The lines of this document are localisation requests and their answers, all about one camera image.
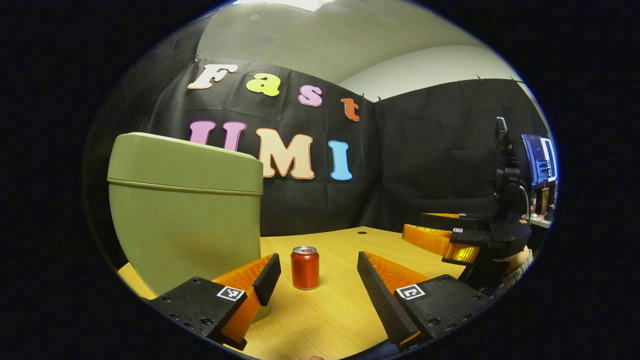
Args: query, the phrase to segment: blue letter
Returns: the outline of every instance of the blue letter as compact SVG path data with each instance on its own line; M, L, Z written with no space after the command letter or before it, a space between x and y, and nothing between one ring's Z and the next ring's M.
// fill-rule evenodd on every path
M333 150L333 172L331 177L334 180L351 180L353 175L349 172L347 164L347 149L349 145L345 142L330 141L329 147Z

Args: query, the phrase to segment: red soda can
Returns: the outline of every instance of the red soda can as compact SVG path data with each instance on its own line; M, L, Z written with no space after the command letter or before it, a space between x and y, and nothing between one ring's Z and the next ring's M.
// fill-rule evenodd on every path
M313 289L320 282L320 255L315 247L297 246L291 253L293 286Z

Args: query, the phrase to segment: letter m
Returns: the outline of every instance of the letter m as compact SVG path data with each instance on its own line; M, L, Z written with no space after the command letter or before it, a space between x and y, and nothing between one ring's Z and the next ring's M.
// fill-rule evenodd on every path
M291 163L293 170L291 176L296 179L313 179L315 174L311 170L310 147L313 139L311 136L297 134L285 147L280 134L274 129L260 128L255 131L260 137L260 161L263 165L262 176L273 177L276 172L271 167L271 159L281 176L286 176Z

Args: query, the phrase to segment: can lid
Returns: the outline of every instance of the can lid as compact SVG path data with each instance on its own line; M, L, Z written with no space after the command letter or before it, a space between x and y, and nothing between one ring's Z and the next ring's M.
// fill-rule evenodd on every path
M311 255L317 252L317 249L313 246L296 246L293 248L293 252L296 254Z

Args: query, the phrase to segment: wooden table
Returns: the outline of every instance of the wooden table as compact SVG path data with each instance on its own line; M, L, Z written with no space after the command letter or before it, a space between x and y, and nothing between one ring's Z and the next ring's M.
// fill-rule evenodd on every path
M402 234L356 227L328 233L260 239L262 255L277 252L282 274L269 305L271 314L251 325L243 353L264 360L342 359L387 338L356 268L358 251L368 251L428 277L460 276L463 266L402 240ZM310 245L320 254L320 285L299 290L291 282L291 250ZM141 297L154 299L130 264L118 273Z

